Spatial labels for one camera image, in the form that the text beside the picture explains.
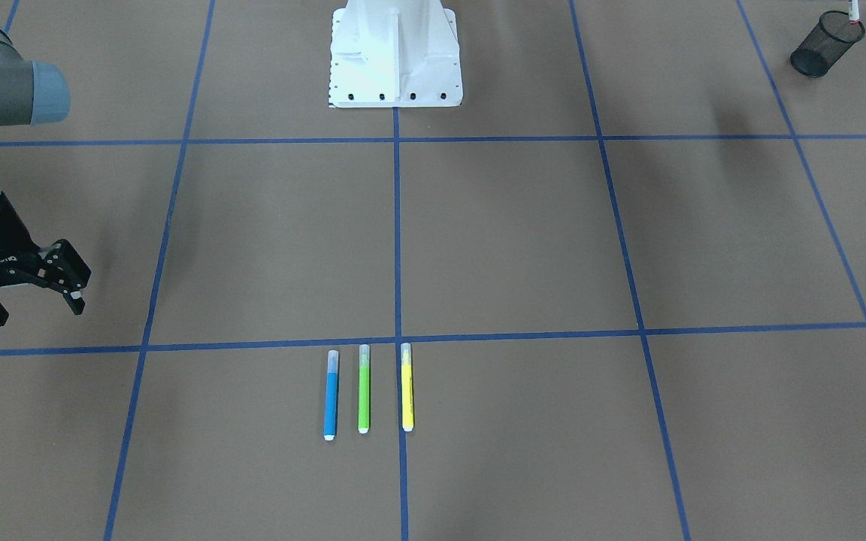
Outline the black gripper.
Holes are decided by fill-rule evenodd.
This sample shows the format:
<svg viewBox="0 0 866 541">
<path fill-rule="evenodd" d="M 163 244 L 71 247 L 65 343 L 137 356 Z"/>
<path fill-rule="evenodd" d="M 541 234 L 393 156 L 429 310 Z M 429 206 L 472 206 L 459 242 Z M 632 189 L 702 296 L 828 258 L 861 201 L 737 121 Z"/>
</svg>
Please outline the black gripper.
<svg viewBox="0 0 866 541">
<path fill-rule="evenodd" d="M 86 302 L 82 291 L 89 285 L 92 268 L 66 239 L 39 251 L 6 195 L 0 194 L 0 288 L 35 285 L 59 292 L 72 313 L 81 316 Z M 0 302 L 0 328 L 9 311 Z"/>
</svg>

